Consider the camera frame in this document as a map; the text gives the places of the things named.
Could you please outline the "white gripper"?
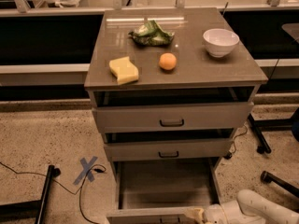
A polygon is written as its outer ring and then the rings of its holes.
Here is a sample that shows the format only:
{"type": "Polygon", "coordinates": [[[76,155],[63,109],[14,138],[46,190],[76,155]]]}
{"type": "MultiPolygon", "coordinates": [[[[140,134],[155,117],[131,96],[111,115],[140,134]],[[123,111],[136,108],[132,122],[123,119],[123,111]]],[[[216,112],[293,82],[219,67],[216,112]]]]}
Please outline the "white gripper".
{"type": "Polygon", "coordinates": [[[201,207],[186,209],[186,217],[195,220],[198,224],[225,224],[225,215],[219,204],[213,204],[204,211],[201,207]]]}

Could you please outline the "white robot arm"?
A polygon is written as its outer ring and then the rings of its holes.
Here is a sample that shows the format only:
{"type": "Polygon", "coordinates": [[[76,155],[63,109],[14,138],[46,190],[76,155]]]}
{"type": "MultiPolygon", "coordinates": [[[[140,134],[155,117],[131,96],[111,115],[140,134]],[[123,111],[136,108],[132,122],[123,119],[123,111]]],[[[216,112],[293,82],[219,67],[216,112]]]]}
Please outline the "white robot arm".
{"type": "Polygon", "coordinates": [[[299,224],[299,214],[258,193],[240,190],[234,201],[187,208],[184,215],[197,224],[299,224]]]}

